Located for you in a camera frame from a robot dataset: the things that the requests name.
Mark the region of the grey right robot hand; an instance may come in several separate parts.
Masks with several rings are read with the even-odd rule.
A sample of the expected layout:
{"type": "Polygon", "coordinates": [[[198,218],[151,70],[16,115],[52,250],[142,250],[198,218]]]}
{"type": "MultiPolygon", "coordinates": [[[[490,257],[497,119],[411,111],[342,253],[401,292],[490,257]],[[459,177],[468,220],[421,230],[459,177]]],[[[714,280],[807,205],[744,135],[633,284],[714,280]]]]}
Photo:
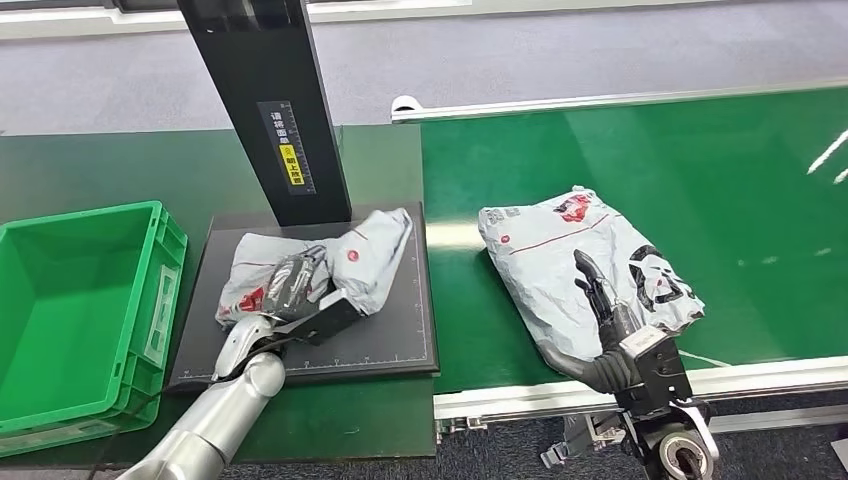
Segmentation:
{"type": "Polygon", "coordinates": [[[554,371],[596,392],[618,394],[641,382],[634,360],[624,353],[620,342],[642,323],[587,253],[576,249],[573,255],[577,270],[584,276],[575,285],[583,291],[595,316],[602,353],[587,361],[560,352],[549,340],[537,341],[536,347],[554,371]]]}

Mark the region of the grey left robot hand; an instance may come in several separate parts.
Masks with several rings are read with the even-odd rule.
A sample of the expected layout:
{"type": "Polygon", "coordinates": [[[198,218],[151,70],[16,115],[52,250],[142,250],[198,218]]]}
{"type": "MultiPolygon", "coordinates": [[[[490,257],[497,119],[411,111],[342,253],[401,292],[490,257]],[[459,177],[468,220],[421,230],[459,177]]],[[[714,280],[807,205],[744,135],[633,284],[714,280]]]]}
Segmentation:
{"type": "Polygon", "coordinates": [[[280,323],[316,313],[329,289],[326,256],[325,246],[313,245],[281,260],[266,282],[260,312],[280,323]]]}

